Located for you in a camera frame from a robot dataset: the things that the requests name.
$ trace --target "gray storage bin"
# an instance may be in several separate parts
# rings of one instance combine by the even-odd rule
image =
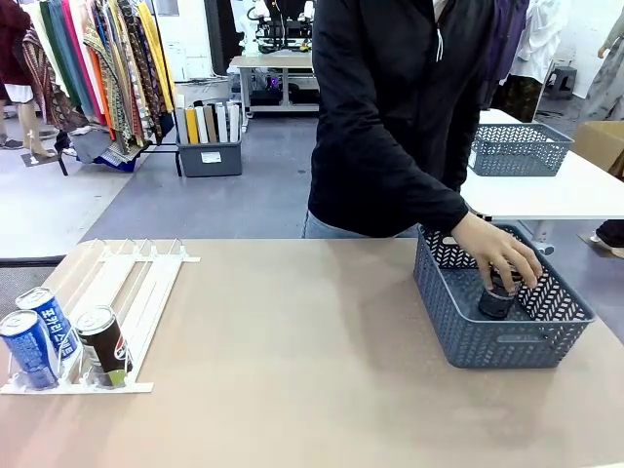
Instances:
[[[470,166],[478,176],[555,176],[573,143],[543,124],[480,125]]]
[[[499,226],[530,246],[513,226]],[[458,368],[554,368],[594,313],[535,251],[544,267],[536,289],[522,285],[509,317],[493,321],[479,310],[484,284],[477,262],[440,232],[421,228],[414,280],[447,360]]]
[[[243,173],[241,140],[236,143],[179,144],[187,177],[239,176]]]

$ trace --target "workbench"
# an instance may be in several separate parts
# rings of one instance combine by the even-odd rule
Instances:
[[[241,72],[243,133],[255,112],[318,112],[318,104],[292,104],[289,98],[289,68],[311,69],[312,53],[281,51],[262,56],[238,56],[232,59],[230,66],[237,66]],[[250,84],[254,68],[282,69],[282,101],[279,105],[252,105]]]
[[[181,267],[146,356],[139,377],[153,392],[0,395],[3,467],[624,460],[624,348],[600,320],[555,370],[459,370],[445,360],[411,276],[415,240],[185,246],[201,261]],[[80,281],[74,266],[84,249],[46,283],[63,284],[61,303]],[[75,281],[64,281],[68,274]]]
[[[519,121],[492,109],[481,113],[481,123]],[[624,183],[572,151],[552,177],[483,177],[468,169],[461,195],[475,212],[493,220],[537,220],[536,243],[548,241],[556,219],[624,218]]]

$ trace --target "orange garment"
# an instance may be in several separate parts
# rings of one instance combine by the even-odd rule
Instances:
[[[110,138],[114,141],[115,131],[113,130],[113,126],[110,120],[110,110],[108,109],[108,99],[106,99],[106,91],[104,90],[104,84],[101,80],[101,68],[99,68],[99,59],[98,55],[88,49],[89,55],[91,56],[91,62],[94,65],[94,72],[96,73],[96,81],[97,81],[97,92],[101,96],[102,106],[104,107],[104,118],[106,119],[106,126],[108,126],[108,132],[110,133]]]

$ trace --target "pull tab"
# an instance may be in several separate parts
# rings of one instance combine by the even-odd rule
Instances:
[[[436,61],[442,60],[443,55],[445,54],[445,40],[442,37],[442,32],[440,31],[440,27],[438,26],[438,53],[436,53]]]

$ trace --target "white shorts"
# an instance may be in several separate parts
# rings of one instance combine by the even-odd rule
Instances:
[[[7,95],[9,99],[15,104],[26,104],[31,102],[34,98],[32,95],[32,88],[25,85],[7,85],[4,87],[7,89]]]

